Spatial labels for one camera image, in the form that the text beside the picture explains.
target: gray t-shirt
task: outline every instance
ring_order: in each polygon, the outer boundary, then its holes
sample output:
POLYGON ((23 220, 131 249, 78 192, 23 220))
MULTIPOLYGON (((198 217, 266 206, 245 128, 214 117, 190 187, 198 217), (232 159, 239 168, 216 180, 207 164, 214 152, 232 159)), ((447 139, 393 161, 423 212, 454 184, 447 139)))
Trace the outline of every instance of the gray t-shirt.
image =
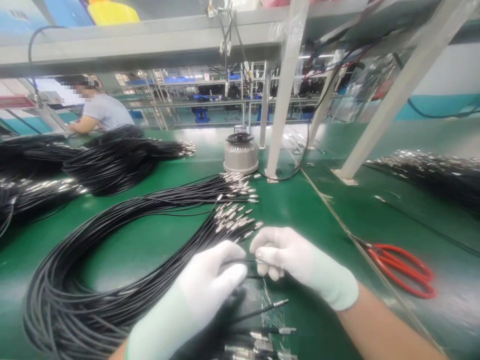
POLYGON ((97 119, 100 127, 105 131, 120 125, 134 125, 127 108, 120 101, 106 94, 95 94, 93 98, 87 99, 83 107, 83 115, 97 119))

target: red scissors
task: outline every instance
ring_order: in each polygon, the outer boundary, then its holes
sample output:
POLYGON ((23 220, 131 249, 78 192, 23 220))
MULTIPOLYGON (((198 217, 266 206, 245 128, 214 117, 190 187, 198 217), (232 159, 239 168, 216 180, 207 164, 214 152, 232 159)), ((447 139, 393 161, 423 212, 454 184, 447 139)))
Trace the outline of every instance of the red scissors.
POLYGON ((371 244, 353 234, 350 235, 366 249, 367 253, 370 255, 371 259, 378 266, 378 268, 398 286, 422 299, 432 299, 437 296, 437 292, 433 286, 430 285, 430 281, 432 281, 434 278, 432 271, 411 253, 393 245, 371 244), (418 270, 407 265, 387 251, 397 253, 408 259, 418 267, 418 270), (408 286, 406 283, 400 280, 391 271, 391 269, 387 267, 387 265, 417 282, 425 291, 419 291, 408 286))

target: white glove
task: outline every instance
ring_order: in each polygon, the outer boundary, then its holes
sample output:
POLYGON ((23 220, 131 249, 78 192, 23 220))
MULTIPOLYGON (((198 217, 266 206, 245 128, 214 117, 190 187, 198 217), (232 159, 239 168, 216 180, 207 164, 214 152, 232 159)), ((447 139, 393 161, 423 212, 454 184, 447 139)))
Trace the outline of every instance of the white glove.
POLYGON ((261 276, 277 281, 288 271, 317 292, 335 311, 351 307, 359 297, 359 284, 346 267, 316 248, 290 227, 265 227, 253 239, 250 252, 261 276))
POLYGON ((135 325, 128 338, 126 358, 170 359, 209 324, 247 276, 244 264, 219 274, 221 265, 245 256, 245 251, 231 241, 196 254, 162 299, 135 325))

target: hair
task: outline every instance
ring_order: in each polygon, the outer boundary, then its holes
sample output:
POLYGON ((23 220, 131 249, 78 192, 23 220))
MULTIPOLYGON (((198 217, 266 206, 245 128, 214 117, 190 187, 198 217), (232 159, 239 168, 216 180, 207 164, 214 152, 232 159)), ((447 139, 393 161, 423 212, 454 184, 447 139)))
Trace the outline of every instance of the hair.
POLYGON ((65 86, 84 86, 86 89, 95 90, 99 83, 96 80, 90 79, 83 75, 65 75, 65 76, 57 76, 55 78, 60 84, 65 86))

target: person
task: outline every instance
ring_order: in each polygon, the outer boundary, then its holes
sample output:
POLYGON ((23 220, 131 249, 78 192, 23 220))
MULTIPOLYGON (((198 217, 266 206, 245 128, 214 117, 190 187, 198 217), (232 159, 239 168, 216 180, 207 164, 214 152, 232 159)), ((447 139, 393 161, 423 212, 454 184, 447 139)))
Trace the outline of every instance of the person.
MULTIPOLYGON (((290 273, 337 314, 365 360, 446 360, 379 301, 354 275, 293 229, 266 227, 250 252, 262 261, 261 276, 277 281, 290 273)), ((222 303, 247 276, 244 264, 219 274, 221 264, 243 259, 245 251, 224 241, 196 254, 164 297, 133 328, 110 360, 167 360, 205 328, 222 303)))
POLYGON ((87 134, 96 126, 109 131, 121 125, 134 125, 129 111, 120 101, 98 91, 98 82, 83 75, 61 76, 57 80, 85 99, 81 118, 70 124, 70 130, 87 134))

